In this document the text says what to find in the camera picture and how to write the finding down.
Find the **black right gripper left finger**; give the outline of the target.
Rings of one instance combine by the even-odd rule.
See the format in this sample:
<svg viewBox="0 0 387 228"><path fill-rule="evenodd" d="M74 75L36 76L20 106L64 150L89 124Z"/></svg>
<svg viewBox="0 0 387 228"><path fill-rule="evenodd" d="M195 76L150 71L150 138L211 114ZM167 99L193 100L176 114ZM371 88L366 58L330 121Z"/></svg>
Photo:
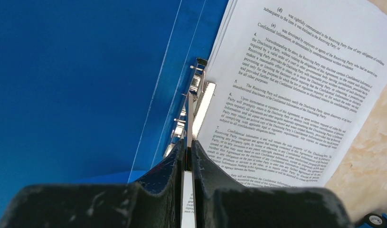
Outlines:
<svg viewBox="0 0 387 228"><path fill-rule="evenodd" d="M39 184L21 189L0 228L179 228L186 146L128 184Z"/></svg>

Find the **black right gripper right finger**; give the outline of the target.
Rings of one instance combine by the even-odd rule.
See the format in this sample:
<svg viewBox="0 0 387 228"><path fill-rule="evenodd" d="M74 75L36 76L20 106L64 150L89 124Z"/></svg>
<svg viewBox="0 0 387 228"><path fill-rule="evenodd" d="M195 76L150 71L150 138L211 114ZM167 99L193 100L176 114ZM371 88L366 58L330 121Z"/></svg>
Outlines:
<svg viewBox="0 0 387 228"><path fill-rule="evenodd" d="M341 200L313 187L246 187L217 166L199 141L191 144L198 228L351 228Z"/></svg>

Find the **blue plastic file folder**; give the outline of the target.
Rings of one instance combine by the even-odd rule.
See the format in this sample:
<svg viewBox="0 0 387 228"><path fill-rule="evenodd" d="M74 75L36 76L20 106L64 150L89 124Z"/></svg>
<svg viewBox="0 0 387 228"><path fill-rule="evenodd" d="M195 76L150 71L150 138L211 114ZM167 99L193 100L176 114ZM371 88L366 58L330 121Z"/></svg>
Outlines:
<svg viewBox="0 0 387 228"><path fill-rule="evenodd" d="M163 157L225 0L0 0L0 218L37 183L131 181Z"/></svg>

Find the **white printed paper stack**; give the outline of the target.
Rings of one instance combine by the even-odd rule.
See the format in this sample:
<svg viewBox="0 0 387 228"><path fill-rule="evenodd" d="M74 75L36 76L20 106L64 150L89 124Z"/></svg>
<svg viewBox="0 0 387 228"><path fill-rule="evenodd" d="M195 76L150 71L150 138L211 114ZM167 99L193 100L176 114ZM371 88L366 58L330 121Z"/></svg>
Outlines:
<svg viewBox="0 0 387 228"><path fill-rule="evenodd" d="M230 0L193 138L248 187L323 187L387 84L367 0Z"/></svg>

